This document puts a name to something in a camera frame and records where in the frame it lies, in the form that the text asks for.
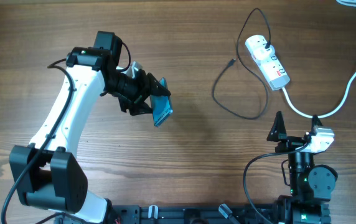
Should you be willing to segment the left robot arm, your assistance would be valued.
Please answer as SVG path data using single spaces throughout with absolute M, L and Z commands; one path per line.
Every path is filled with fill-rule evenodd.
M 53 211 L 65 222 L 120 223 L 107 198 L 88 189 L 88 179 L 77 162 L 77 149 L 96 100 L 110 94 L 122 112 L 151 114 L 160 126 L 171 114 L 171 93 L 165 79 L 145 72 L 136 62 L 120 67 L 126 44 L 114 33 L 99 31 L 92 47 L 75 47 L 51 64 L 65 75 L 64 83 L 42 127 L 26 146 L 9 155 L 14 185 L 24 206 Z

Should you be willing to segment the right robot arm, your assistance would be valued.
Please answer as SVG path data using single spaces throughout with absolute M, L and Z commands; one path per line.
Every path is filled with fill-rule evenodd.
M 276 113 L 268 141 L 277 142 L 275 152 L 288 156 L 291 194 L 281 195 L 272 206 L 273 223 L 330 223 L 328 202 L 338 173 L 327 165 L 315 165 L 314 156 L 325 152 L 334 141 L 334 132 L 314 115 L 311 130 L 303 137 L 287 135 L 281 111 Z

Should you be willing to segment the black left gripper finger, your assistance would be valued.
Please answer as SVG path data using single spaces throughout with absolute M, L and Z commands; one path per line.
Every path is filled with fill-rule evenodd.
M 170 91 L 156 80 L 153 74 L 147 74 L 149 79 L 149 94 L 154 96 L 170 96 Z
M 146 102 L 131 103 L 130 105 L 130 115 L 137 116 L 141 114 L 151 114 L 153 112 L 152 108 Z

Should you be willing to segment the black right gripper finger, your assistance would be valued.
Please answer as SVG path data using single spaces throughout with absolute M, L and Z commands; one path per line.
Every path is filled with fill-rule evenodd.
M 321 123 L 318 115 L 314 114 L 312 116 L 312 121 L 311 121 L 311 130 L 314 131 L 315 129 L 317 129 L 321 126 L 323 126 L 323 124 Z
M 268 133 L 266 140 L 271 142 L 280 142 L 287 140 L 287 132 L 284 125 L 283 114 L 281 111 L 278 111 L 276 113 L 274 123 L 270 132 Z

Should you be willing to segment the turquoise Galaxy smartphone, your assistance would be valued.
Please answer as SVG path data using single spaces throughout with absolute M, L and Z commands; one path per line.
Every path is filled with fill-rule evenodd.
M 155 127 L 159 127 L 173 113 L 170 96 L 150 96 L 152 117 Z

